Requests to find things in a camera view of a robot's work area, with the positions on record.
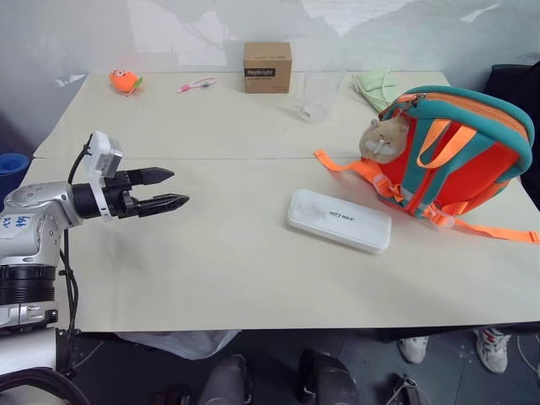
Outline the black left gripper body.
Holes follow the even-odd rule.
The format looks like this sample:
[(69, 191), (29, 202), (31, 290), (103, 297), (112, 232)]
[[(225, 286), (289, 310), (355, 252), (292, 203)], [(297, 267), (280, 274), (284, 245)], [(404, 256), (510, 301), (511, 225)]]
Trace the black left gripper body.
[(112, 217), (124, 219), (138, 214), (138, 200), (130, 195), (130, 191), (140, 184), (140, 180), (138, 170), (117, 171), (113, 177), (104, 179), (101, 190)]

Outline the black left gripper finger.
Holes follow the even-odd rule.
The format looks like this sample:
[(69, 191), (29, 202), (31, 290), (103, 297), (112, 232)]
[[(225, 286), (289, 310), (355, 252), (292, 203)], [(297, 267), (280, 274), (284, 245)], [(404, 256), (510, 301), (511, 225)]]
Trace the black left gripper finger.
[(168, 193), (135, 203), (136, 215), (148, 217), (160, 213), (175, 211), (186, 204), (190, 198), (186, 195)]
[(165, 181), (174, 175), (175, 173), (172, 170), (159, 167), (149, 167), (128, 171), (129, 181), (133, 186), (159, 184), (160, 182)]

